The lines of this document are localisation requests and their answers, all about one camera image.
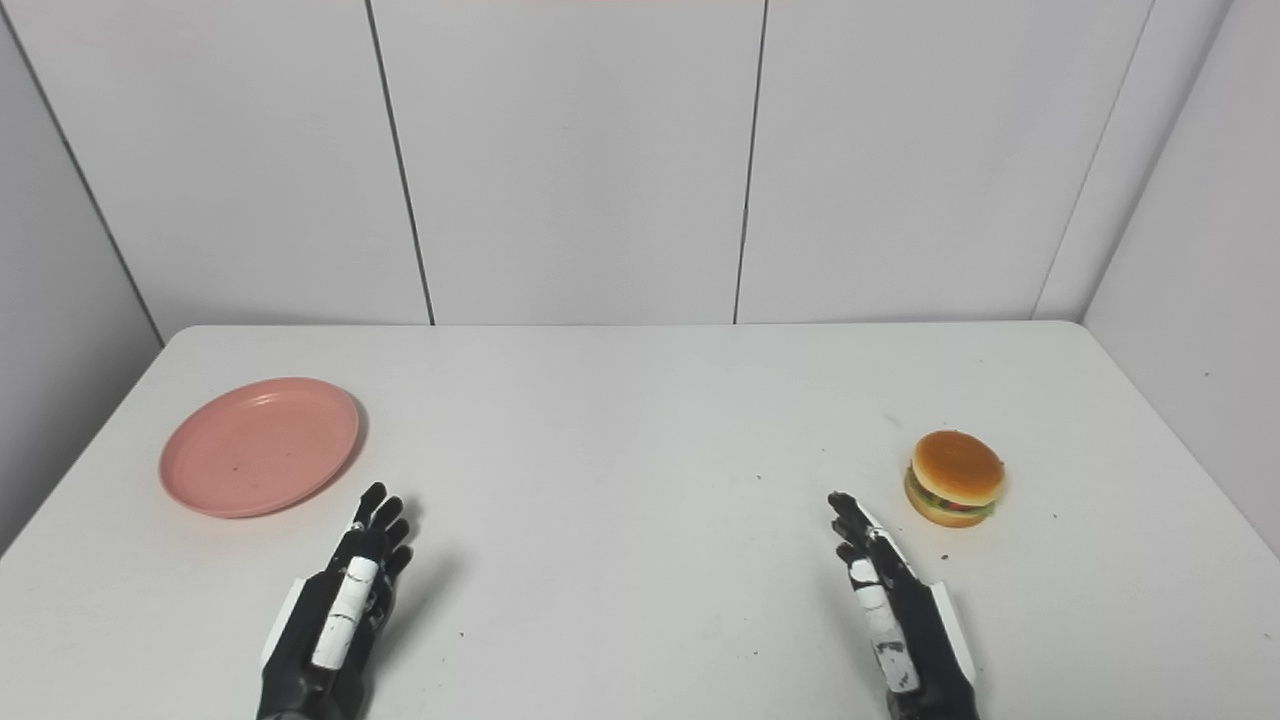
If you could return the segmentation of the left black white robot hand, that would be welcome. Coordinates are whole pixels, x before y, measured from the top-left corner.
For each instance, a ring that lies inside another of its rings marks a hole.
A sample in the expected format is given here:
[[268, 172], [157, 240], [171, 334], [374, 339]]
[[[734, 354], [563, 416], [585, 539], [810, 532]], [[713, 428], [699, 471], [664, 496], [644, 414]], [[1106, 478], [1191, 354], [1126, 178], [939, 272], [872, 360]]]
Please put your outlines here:
[[296, 582], [264, 647], [257, 719], [357, 719], [366, 667], [413, 559], [404, 502], [381, 482], [360, 497], [326, 566]]

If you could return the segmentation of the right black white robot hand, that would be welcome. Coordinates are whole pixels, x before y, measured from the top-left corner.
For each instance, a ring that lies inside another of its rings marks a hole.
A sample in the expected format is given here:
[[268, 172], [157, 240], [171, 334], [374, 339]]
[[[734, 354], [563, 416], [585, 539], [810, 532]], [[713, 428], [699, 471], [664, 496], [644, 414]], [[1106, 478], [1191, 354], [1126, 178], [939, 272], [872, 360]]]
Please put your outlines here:
[[924, 583], [892, 536], [851, 496], [832, 492], [836, 552], [867, 615], [893, 719], [978, 719], [977, 666], [942, 582]]

